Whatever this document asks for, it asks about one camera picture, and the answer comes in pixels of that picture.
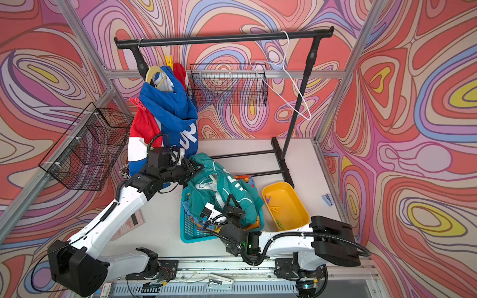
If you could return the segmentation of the teal green jacket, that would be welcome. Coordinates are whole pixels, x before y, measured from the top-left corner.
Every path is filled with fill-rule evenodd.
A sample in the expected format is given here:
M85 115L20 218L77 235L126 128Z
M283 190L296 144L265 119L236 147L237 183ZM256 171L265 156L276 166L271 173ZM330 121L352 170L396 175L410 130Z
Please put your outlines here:
M207 203L214 206L216 211L222 212L228 197L231 206L240 206L244 211L241 220L243 227L256 223L259 211L263 206L257 188L233 177L222 165L205 153L198 153L190 157L190 161L204 166L195 177L187 183L183 190L183 206L186 213L195 219L200 219L200 214Z

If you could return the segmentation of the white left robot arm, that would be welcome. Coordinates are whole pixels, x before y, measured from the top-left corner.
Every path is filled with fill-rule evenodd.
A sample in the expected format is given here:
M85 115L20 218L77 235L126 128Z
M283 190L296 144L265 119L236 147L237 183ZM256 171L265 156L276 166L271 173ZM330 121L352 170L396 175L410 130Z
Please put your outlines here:
M166 184L184 185L204 170L185 158L183 149L164 147L149 150L146 164L117 189L115 198L86 227L67 241L48 247L52 280L86 298L104 283L129 274L156 279L160 272L158 255L146 248L132 253L103 256L114 234Z

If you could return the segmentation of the green clothespin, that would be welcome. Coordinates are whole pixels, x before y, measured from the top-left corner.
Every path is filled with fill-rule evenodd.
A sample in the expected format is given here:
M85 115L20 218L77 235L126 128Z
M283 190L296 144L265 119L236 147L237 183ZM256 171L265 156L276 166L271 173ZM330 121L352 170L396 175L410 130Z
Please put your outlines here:
M275 223L276 223L276 226L277 226L280 230L284 230L284 227L283 227L283 225L282 225L282 223L281 223L280 221L276 220Z

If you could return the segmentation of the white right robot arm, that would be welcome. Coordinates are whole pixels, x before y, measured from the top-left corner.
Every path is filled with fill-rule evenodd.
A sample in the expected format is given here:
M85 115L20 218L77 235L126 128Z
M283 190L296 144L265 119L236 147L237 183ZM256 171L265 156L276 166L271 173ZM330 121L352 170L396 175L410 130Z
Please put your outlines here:
M358 267L361 258L371 256L369 249L355 241L352 227L344 222L323 216L311 217L311 222L302 227L283 232L247 232L240 226L245 212L238 206L233 195L227 199L226 221L219 224L218 231L207 233L221 239L226 252L250 266L261 265L267 258L292 255L289 274L275 270L279 278L298 280L308 272L331 263L341 267Z

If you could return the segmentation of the rainbow patchwork jacket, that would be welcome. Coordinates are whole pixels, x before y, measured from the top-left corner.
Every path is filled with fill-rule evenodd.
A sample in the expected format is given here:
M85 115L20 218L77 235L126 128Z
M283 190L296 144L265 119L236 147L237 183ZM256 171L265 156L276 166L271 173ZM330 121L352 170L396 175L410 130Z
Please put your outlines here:
M262 208L263 202L258 195L257 188L253 183L251 176L235 176L232 182L224 185L223 189L218 189L218 176L212 174L208 177L198 177L188 183L190 196L186 201L186 210L195 218L197 223L202 222L200 214L206 205L211 203L215 209L222 212L227 201L232 186L239 184L239 190L242 194L234 194L241 208L246 211L245 217L242 219L242 225L247 228L252 223L252 216L258 217L258 211Z

